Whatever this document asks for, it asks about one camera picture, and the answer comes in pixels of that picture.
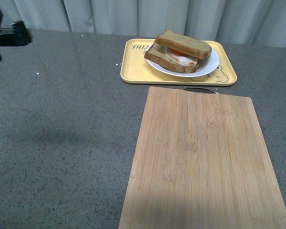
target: sandwich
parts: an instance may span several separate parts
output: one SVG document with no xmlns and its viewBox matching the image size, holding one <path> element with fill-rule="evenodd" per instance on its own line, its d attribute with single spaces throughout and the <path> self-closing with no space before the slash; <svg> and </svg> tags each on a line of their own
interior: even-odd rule
<svg viewBox="0 0 286 229">
<path fill-rule="evenodd" d="M 200 60 L 208 59 L 211 52 L 206 42 L 166 30 L 157 36 L 144 58 L 175 73 L 194 73 Z"/>
</svg>

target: yellow tray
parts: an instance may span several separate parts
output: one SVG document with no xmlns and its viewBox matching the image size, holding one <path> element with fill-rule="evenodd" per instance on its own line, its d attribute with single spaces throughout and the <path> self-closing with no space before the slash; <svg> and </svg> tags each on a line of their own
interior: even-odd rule
<svg viewBox="0 0 286 229">
<path fill-rule="evenodd" d="M 154 69 L 146 59 L 144 53 L 148 45 L 154 39 L 131 39 L 126 42 L 121 78 L 128 83 L 144 84 L 184 84 L 184 85 L 208 85 L 230 86 L 237 76 L 221 44 L 213 41 L 205 41 L 214 48 L 219 55 L 219 65 L 212 73 L 200 77 L 177 77 L 165 74 Z"/>
</svg>

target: egg yolk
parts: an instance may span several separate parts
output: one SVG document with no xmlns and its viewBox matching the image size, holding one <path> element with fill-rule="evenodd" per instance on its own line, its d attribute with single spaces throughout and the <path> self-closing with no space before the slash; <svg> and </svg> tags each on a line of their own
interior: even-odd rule
<svg viewBox="0 0 286 229">
<path fill-rule="evenodd" d="M 178 55 L 178 56 L 185 56 L 186 54 L 180 52 L 180 51 L 177 51 L 175 49 L 171 49 L 172 50 L 172 53 L 175 54 L 175 55 Z"/>
</svg>

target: cartoon bear drawing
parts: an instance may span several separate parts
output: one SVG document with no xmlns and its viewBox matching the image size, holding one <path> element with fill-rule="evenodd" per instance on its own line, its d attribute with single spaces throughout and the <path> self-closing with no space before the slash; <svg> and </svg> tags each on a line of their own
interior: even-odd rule
<svg viewBox="0 0 286 229">
<path fill-rule="evenodd" d="M 195 82 L 205 82 L 206 80 L 209 81 L 208 78 L 212 78 L 212 81 L 214 81 L 215 83 L 226 83 L 229 81 L 229 77 L 223 72 L 223 67 L 221 65 L 219 65 L 210 74 L 197 78 L 191 78 L 191 80 Z"/>
</svg>

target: black clamp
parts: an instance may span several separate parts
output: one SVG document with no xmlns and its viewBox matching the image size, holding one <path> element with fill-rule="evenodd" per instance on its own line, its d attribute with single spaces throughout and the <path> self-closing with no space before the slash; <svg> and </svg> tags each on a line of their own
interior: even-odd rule
<svg viewBox="0 0 286 229">
<path fill-rule="evenodd" d="M 0 10 L 0 25 L 1 22 L 2 12 Z M 11 26 L 12 28 L 0 28 L 0 46 L 24 46 L 32 42 L 29 30 L 23 21 L 16 21 Z"/>
</svg>

